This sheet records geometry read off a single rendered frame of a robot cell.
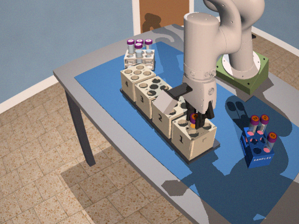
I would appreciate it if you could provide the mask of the blue tube rack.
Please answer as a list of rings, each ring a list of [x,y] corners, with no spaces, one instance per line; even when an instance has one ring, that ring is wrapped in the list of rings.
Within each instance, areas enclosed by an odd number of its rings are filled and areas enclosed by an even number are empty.
[[[269,165],[275,154],[273,148],[268,153],[264,151],[263,147],[266,143],[264,138],[267,139],[268,135],[266,130],[264,131],[264,134],[258,134],[257,128],[255,134],[250,136],[247,133],[248,127],[244,127],[240,138],[241,146],[248,168],[256,168]],[[247,138],[248,142],[246,142],[245,137]],[[262,138],[262,140],[260,140],[260,138]],[[251,139],[252,141],[250,141]]]

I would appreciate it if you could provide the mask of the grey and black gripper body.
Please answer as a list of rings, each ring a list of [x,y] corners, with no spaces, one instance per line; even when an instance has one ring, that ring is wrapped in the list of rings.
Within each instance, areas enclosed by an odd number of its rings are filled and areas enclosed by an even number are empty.
[[[183,98],[202,114],[208,109],[208,103],[211,101],[213,109],[216,106],[217,86],[215,77],[200,80],[187,74],[183,74],[182,84],[187,83],[192,91],[183,95]]]

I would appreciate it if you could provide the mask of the orange tube with purple cap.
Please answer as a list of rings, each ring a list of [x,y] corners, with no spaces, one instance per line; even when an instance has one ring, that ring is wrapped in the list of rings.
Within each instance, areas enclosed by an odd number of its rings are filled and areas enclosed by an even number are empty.
[[[198,117],[198,113],[192,113],[190,115],[190,126],[195,128],[196,118]]]

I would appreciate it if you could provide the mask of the white tube rack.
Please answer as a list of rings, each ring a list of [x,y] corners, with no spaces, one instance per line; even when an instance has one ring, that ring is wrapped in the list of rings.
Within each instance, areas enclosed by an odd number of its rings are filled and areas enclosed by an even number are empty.
[[[142,57],[136,57],[135,56],[135,52],[134,53],[129,53],[128,50],[125,54],[124,57],[124,65],[125,65],[125,69],[136,66],[138,64],[141,63],[136,63],[136,59],[142,59],[143,60],[143,64],[148,67],[150,70],[154,70],[154,53],[155,50],[152,50],[152,53],[146,53],[145,49],[143,50],[142,53]],[[129,55],[133,55],[133,57],[128,57]],[[146,55],[151,55],[151,57],[146,57]],[[133,62],[131,62],[133,61]],[[150,61],[150,62],[148,62]]]

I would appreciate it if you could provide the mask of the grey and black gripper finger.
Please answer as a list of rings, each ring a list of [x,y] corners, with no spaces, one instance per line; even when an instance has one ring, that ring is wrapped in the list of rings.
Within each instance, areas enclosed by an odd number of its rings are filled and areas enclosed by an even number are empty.
[[[192,113],[196,113],[196,109],[192,105],[190,105],[186,100],[185,100],[185,102],[186,102],[186,106],[185,107],[187,109],[186,120],[190,121],[190,115]]]
[[[199,129],[204,126],[205,119],[213,119],[214,118],[214,112],[211,101],[208,103],[208,109],[205,114],[201,114],[198,112],[198,117],[196,118],[195,123],[195,129]]]

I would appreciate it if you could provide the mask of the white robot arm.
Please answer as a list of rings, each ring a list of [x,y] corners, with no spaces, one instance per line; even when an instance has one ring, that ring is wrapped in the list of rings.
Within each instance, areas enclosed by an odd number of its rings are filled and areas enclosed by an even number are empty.
[[[216,75],[217,58],[224,55],[225,71],[237,79],[249,79],[260,70],[260,59],[253,52],[251,26],[265,7],[264,0],[203,0],[205,6],[220,15],[219,20],[207,13],[184,15],[184,72],[195,79]],[[192,91],[187,84],[162,89],[154,105],[166,115]]]

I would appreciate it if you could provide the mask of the blue bench mat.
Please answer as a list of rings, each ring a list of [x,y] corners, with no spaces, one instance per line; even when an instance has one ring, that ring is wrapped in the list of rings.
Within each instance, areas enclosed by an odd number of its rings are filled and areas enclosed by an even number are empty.
[[[184,53],[162,41],[153,71],[172,88],[181,85]],[[299,127],[253,96],[244,102],[216,83],[213,151],[187,164],[120,92],[122,55],[74,78],[152,156],[231,224],[260,224],[299,172]],[[277,134],[269,165],[248,168],[240,138],[252,115],[269,116],[266,126]]]

